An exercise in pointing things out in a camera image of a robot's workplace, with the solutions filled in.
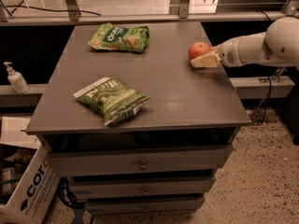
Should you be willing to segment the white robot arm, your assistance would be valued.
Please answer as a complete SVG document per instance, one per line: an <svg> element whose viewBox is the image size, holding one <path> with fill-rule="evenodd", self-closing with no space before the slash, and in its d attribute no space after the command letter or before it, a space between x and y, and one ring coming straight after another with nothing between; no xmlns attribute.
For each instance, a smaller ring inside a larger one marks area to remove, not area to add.
<svg viewBox="0 0 299 224"><path fill-rule="evenodd" d="M212 68L220 64L241 67L299 66L299 20L284 17L274 21L265 32L231 38L215 47L195 42L188 50L194 68Z"/></svg>

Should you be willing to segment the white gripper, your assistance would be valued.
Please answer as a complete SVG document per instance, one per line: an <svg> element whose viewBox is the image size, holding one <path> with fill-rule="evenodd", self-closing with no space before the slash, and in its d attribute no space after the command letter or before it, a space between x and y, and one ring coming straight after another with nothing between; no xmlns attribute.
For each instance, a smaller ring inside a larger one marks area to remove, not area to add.
<svg viewBox="0 0 299 224"><path fill-rule="evenodd" d="M242 63L239 55L239 44L242 36L228 39L227 41L211 47L211 50L204 55L191 60L194 68L214 68L222 63L226 67L240 67Z"/></svg>

